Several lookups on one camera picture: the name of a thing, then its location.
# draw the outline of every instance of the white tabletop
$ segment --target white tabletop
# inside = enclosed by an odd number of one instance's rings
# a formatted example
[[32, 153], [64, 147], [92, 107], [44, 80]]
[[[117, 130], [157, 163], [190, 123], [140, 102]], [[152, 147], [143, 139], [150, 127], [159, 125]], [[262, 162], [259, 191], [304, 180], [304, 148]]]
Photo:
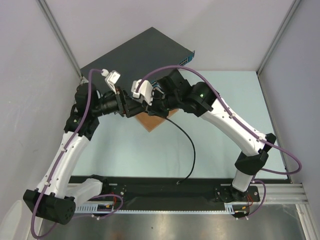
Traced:
[[[254, 71], [201, 71], [228, 105], [259, 131], [273, 133], [267, 107]], [[195, 84], [192, 73], [183, 76]], [[233, 178], [241, 150], [217, 127], [179, 110], [171, 118], [192, 138], [196, 149], [193, 178]], [[99, 118], [90, 144], [83, 151], [74, 176], [97, 174], [112, 177], [185, 177], [193, 163], [188, 138], [170, 122], [152, 132], [134, 118], [106, 115]], [[278, 150], [271, 149], [265, 168], [285, 171]], [[286, 179], [285, 175], [259, 172], [257, 178]]]

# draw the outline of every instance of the white wall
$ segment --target white wall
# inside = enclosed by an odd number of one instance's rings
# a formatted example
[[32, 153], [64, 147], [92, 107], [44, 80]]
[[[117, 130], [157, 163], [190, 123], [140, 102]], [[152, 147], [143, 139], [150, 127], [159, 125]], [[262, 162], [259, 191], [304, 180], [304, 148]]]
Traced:
[[80, 67], [155, 27], [195, 50], [197, 70], [256, 71], [293, 0], [47, 2]]
[[280, 142], [302, 160], [302, 182], [320, 223], [320, 1], [302, 1], [261, 75]]
[[[48, 169], [79, 80], [36, 1], [0, 9], [0, 239], [11, 239], [4, 217]], [[24, 202], [14, 222], [19, 214], [14, 239], [22, 240], [31, 217]]]

